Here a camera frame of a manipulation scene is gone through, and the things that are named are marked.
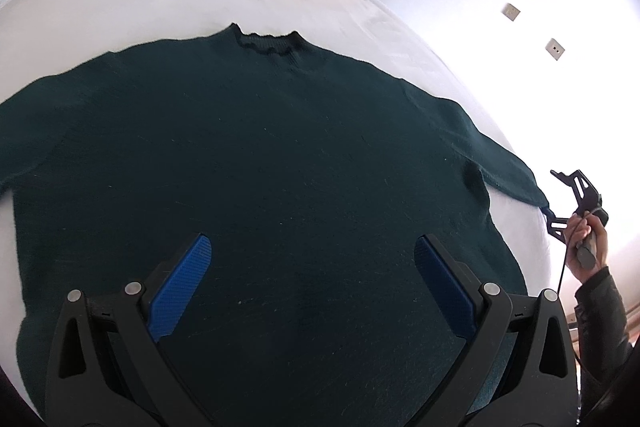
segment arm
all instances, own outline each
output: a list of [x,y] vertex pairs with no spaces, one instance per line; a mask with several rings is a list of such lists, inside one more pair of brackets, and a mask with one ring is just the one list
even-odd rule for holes
[[[596,265],[585,270],[576,259],[575,245],[596,234]],[[607,232],[596,216],[572,216],[567,223],[566,264],[582,286],[575,293],[580,346],[580,417],[585,416],[611,384],[632,346],[626,334],[626,315],[620,293],[607,267]]]

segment sweater sleeve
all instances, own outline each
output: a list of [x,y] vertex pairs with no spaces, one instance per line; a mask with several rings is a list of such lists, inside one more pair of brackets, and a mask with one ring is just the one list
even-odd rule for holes
[[575,293],[580,345],[580,417],[602,397],[632,346],[626,334],[626,315],[609,267],[604,267]]

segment blue textured pad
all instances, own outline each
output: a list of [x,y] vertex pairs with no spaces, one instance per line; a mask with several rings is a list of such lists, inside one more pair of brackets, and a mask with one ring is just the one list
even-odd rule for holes
[[146,324],[154,342],[174,332],[211,263],[211,243],[201,235],[191,245],[149,306]]
[[425,237],[415,243],[414,259],[415,267],[453,334],[470,341],[476,334],[477,326],[474,304],[465,289]]

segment wall plate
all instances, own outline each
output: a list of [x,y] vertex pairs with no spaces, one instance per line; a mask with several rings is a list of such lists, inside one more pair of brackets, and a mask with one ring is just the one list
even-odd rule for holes
[[519,15],[520,10],[518,10],[513,4],[507,3],[507,5],[502,8],[502,13],[506,15],[512,21],[516,20],[516,17]]
[[549,44],[545,46],[545,49],[549,52],[549,55],[555,58],[555,60],[562,57],[562,54],[564,53],[564,48],[558,44],[558,41],[555,39],[551,39]]

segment mattress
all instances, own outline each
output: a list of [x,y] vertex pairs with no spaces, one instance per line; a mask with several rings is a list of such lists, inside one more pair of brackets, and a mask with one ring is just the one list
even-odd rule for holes
[[[297,31],[316,46],[373,64],[428,93],[458,102],[476,127],[511,150],[504,134],[446,65],[377,0],[12,0],[0,10],[0,102],[34,80],[107,51],[158,39],[189,39],[236,23],[248,33]],[[536,207],[488,187],[492,219],[530,295],[549,287],[545,223]],[[15,358],[24,318],[12,195],[0,200],[0,365],[26,396]]]

